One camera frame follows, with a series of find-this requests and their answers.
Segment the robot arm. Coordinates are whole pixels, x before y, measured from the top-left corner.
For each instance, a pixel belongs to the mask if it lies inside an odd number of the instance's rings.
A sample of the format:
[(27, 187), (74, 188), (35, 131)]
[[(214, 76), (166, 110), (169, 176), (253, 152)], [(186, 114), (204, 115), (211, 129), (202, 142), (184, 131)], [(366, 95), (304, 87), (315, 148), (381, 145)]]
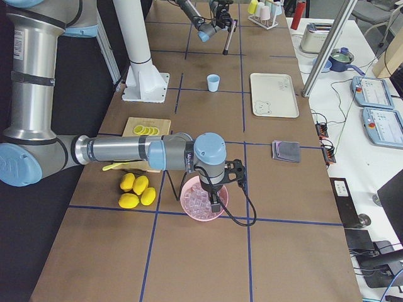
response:
[(212, 14), (210, 19), (203, 17), (191, 1), (174, 1), (174, 3), (187, 15), (202, 42), (207, 42), (220, 30), (227, 30), (228, 38), (230, 38), (236, 30), (238, 21), (230, 15), (229, 11), (233, 1), (209, 1), (209, 9)]
[[(193, 140), (185, 133), (152, 138), (57, 136), (51, 130), (57, 39), (61, 35), (98, 34), (97, 1), (4, 1), (14, 24), (13, 83), (10, 126), (1, 143), (1, 181), (21, 187), (74, 165), (101, 161), (146, 161), (156, 170), (199, 171), (212, 212), (224, 208), (218, 196), (229, 181), (223, 138), (206, 133)], [(228, 52), (237, 20), (229, 13), (233, 1), (210, 1), (208, 23), (190, 1), (174, 1), (205, 42), (220, 29), (229, 35)], [(140, 1), (113, 1), (130, 59), (124, 101), (163, 103), (169, 74), (152, 62)]]

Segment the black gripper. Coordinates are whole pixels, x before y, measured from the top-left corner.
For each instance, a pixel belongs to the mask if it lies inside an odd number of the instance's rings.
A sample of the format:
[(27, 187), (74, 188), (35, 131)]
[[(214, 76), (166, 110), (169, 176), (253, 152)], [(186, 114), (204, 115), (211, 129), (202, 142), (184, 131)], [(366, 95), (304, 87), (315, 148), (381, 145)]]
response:
[(220, 186), (204, 185), (204, 190), (208, 193), (212, 212), (220, 212), (221, 203), (220, 203), (220, 198), (218, 196), (218, 192), (220, 191)]
[(216, 10), (215, 24), (221, 29), (231, 27), (231, 31), (235, 31), (237, 28), (237, 20), (232, 20), (228, 8), (220, 8)]

